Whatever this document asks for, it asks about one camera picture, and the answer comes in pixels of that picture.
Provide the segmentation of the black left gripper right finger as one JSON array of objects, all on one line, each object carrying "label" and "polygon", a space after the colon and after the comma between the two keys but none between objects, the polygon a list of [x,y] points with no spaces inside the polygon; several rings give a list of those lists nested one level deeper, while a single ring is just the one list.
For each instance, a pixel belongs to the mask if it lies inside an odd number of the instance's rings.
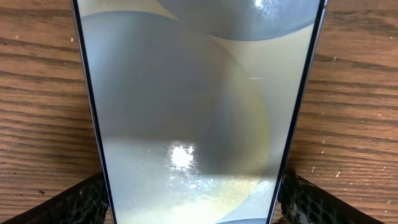
[{"label": "black left gripper right finger", "polygon": [[296,171],[285,172],[277,201],[285,224],[383,224],[327,191],[319,188]]}]

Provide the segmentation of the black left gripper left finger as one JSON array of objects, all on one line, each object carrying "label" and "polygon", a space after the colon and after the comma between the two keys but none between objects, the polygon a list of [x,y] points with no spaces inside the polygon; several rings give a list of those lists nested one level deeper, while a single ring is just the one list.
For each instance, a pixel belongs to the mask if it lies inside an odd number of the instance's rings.
[{"label": "black left gripper left finger", "polygon": [[2,224],[104,224],[109,208],[99,172]]}]

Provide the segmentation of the blue Galaxy smartphone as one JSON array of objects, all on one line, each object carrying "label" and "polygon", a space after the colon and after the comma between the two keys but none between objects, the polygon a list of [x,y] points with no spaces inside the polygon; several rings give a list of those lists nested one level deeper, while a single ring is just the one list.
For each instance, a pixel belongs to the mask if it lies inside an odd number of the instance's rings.
[{"label": "blue Galaxy smartphone", "polygon": [[73,0],[114,223],[270,223],[326,0]]}]

